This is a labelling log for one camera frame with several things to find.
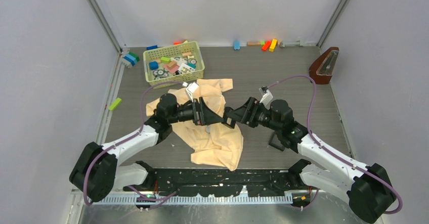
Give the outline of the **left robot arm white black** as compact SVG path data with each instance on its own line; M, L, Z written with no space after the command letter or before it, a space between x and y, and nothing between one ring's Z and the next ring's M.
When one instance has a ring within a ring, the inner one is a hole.
M205 126L221 123L224 119L211 110L203 98L180 105L175 95L164 94L153 115L137 130L104 145L88 143L71 171L69 181L82 191L88 206L103 200L115 186L137 185L144 191L152 189L155 177L145 166L135 163L122 167L121 164L164 141L173 130L172 124L185 121Z

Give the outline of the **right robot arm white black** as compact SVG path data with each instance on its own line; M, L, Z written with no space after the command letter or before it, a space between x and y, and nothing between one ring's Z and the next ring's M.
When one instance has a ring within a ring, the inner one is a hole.
M375 223L382 214L402 209L402 198L382 166L377 163L369 166L323 142L295 121L285 100L274 100L267 108L250 97L239 108L225 108L224 117L232 124L272 129L285 148L308 158L289 169L292 187L301 189L307 185L322 189L348 203L353 213L367 223Z

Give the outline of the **peach cloth garment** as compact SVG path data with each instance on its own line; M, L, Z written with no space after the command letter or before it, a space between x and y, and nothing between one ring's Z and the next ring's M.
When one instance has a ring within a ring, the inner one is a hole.
M198 79L195 99L203 97L207 106L219 116L224 114L226 105L223 92L233 89L233 79ZM191 162L211 166L226 167L230 171L237 169L243 150L243 135L238 126L230 129L217 123L210 126L195 125L192 121L178 122L172 125L177 134L189 147L194 149L190 155Z

